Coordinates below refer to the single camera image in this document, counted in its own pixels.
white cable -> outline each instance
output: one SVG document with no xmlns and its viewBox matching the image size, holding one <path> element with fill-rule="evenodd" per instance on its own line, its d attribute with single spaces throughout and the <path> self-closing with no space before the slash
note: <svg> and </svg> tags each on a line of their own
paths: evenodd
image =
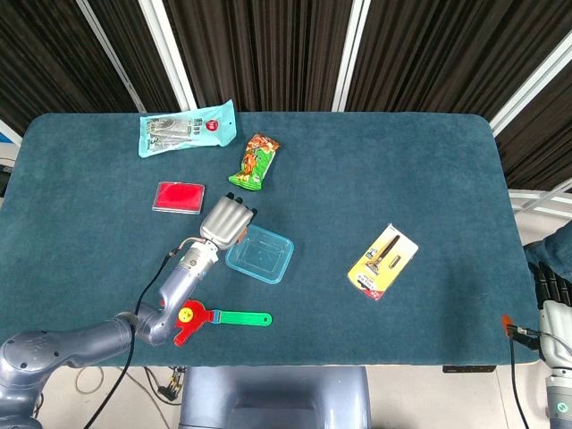
<svg viewBox="0 0 572 429">
<path fill-rule="evenodd" d="M 101 369 L 101 366 L 97 366 L 97 369 L 99 370 L 99 373 L 101 374 L 101 378 L 99 379 L 99 384 L 95 387 L 95 389 L 92 389 L 91 391 L 83 391 L 82 389 L 80 389 L 80 387 L 78 386 L 78 380 L 80 379 L 81 373 L 83 373 L 86 369 L 88 369 L 87 366 L 85 368 L 81 368 L 81 370 L 79 370 L 75 376 L 75 391 L 81 395 L 90 395 L 92 393 L 95 393 L 96 391 L 99 390 L 101 385 L 104 383 L 104 370 Z"/>
<path fill-rule="evenodd" d="M 567 342 L 565 342 L 564 340 L 562 340 L 560 337 L 557 337 L 556 335 L 552 335 L 551 333 L 547 333 L 547 332 L 540 332 L 540 334 L 544 335 L 546 337 L 553 338 L 554 340 L 556 340 L 557 342 L 562 344 L 562 346 L 564 346 L 564 349 L 566 349 L 568 354 L 572 355 L 572 347 L 570 347 L 570 345 Z"/>
<path fill-rule="evenodd" d="M 197 237 L 188 237 L 187 239 L 185 239 L 181 242 L 181 244 L 179 245 L 179 247 L 177 247 L 177 249 L 182 250 L 182 248 L 185 246 L 185 244 L 187 244 L 190 241 L 195 241 L 196 243 L 206 243 L 205 239 L 200 239 Z"/>
</svg>

black curtain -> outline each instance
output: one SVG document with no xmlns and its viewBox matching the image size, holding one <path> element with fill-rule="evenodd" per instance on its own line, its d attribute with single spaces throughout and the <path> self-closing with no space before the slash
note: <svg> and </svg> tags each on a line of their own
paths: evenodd
<svg viewBox="0 0 572 429">
<path fill-rule="evenodd" d="M 200 106 L 332 109 L 351 0 L 164 4 Z"/>
<path fill-rule="evenodd" d="M 46 112 L 137 112 L 73 0 L 0 5 L 0 118 L 22 134 Z"/>
<path fill-rule="evenodd" d="M 178 112 L 177 98 L 137 0 L 89 0 L 148 112 Z"/>
<path fill-rule="evenodd" d="M 569 0 L 373 0 L 346 110 L 491 120 L 570 29 Z"/>
<path fill-rule="evenodd" d="M 512 189 L 553 189 L 572 178 L 572 63 L 497 136 Z"/>
</svg>

blue plastic box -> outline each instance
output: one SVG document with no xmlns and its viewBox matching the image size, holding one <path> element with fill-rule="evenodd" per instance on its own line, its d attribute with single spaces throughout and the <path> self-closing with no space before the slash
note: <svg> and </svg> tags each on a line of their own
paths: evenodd
<svg viewBox="0 0 572 429">
<path fill-rule="evenodd" d="M 291 240 L 250 225 L 244 240 L 226 252 L 226 264 L 255 279 L 276 284 L 282 280 L 293 251 Z"/>
</svg>

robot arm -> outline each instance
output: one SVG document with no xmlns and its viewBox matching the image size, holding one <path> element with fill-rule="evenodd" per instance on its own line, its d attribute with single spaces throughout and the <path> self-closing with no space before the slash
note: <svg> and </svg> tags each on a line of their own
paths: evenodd
<svg viewBox="0 0 572 429">
<path fill-rule="evenodd" d="M 130 347 L 132 332 L 154 346 L 165 343 L 184 301 L 218 260 L 217 251 L 234 244 L 256 214 L 241 203 L 231 193 L 222 197 L 200 227 L 202 238 L 188 239 L 194 243 L 159 290 L 162 309 L 142 304 L 137 315 L 120 313 L 71 332 L 20 333 L 5 342 L 0 347 L 0 429 L 41 429 L 31 416 L 57 367 L 89 366 L 119 355 Z"/>
<path fill-rule="evenodd" d="M 551 429 L 572 429 L 572 284 L 543 263 L 530 269 L 540 310 L 541 358 L 552 370 L 546 379 Z"/>
</svg>

snack bag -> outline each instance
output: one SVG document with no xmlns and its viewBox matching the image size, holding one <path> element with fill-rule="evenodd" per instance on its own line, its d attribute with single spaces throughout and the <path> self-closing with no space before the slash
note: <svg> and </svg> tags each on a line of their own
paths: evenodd
<svg viewBox="0 0 572 429">
<path fill-rule="evenodd" d="M 252 136 L 242 157 L 241 171 L 229 177 L 229 181 L 244 189 L 261 190 L 262 179 L 266 176 L 278 147 L 278 142 L 267 136 Z"/>
<path fill-rule="evenodd" d="M 179 114 L 143 116 L 139 122 L 139 156 L 189 147 L 226 146 L 235 137 L 232 100 Z"/>
</svg>

